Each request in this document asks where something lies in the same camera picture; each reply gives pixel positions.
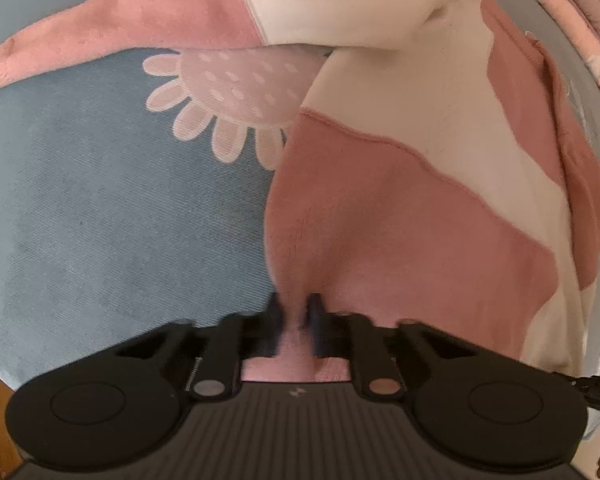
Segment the round pin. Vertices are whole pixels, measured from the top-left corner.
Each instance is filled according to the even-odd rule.
[[[374,379],[369,383],[369,390],[376,395],[395,395],[400,391],[400,383],[393,379]]]
[[[215,379],[206,379],[196,383],[193,387],[193,391],[202,397],[217,397],[224,393],[224,384]]]

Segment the pink flower pattern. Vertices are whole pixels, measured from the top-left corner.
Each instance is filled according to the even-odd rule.
[[[327,53],[322,47],[282,45],[151,56],[142,64],[147,74],[176,78],[155,89],[146,108],[162,112],[189,100],[173,123],[180,140],[195,139],[216,117],[211,147],[227,164],[237,160],[253,130],[258,161],[275,170],[283,134],[288,135]]]

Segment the pink and white sweatshirt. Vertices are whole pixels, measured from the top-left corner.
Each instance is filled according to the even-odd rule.
[[[89,0],[0,46],[0,88],[134,47],[335,47],[265,211],[283,351],[247,378],[332,380],[304,301],[420,319],[577,374],[600,257],[600,165],[550,57],[494,0]]]

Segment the flower petal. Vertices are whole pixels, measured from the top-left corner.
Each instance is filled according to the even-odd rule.
[[[163,112],[180,104],[187,98],[187,92],[179,79],[174,79],[158,86],[146,100],[146,109],[152,112]]]
[[[178,75],[179,54],[158,54],[144,60],[142,68],[149,75],[167,76]]]
[[[244,147],[247,128],[237,123],[218,118],[211,137],[211,149],[218,160],[225,163],[235,162]]]
[[[196,102],[190,102],[173,121],[173,135],[180,140],[195,139],[213,118],[214,115],[211,112]]]
[[[256,155],[265,170],[273,171],[278,167],[283,148],[280,130],[256,129]]]

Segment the circular black pad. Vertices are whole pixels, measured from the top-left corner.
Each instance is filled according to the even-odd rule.
[[[125,407],[125,394],[106,383],[83,383],[65,388],[51,400],[51,410],[68,424],[101,424]]]
[[[563,378],[475,357],[436,367],[414,416],[443,452],[496,471],[569,463],[587,423],[582,396]]]
[[[495,424],[523,424],[542,411],[542,397],[524,384],[486,383],[469,394],[469,407]]]
[[[155,449],[180,415],[176,391],[142,360],[107,356],[53,370],[11,397],[6,422],[32,460],[98,470]]]

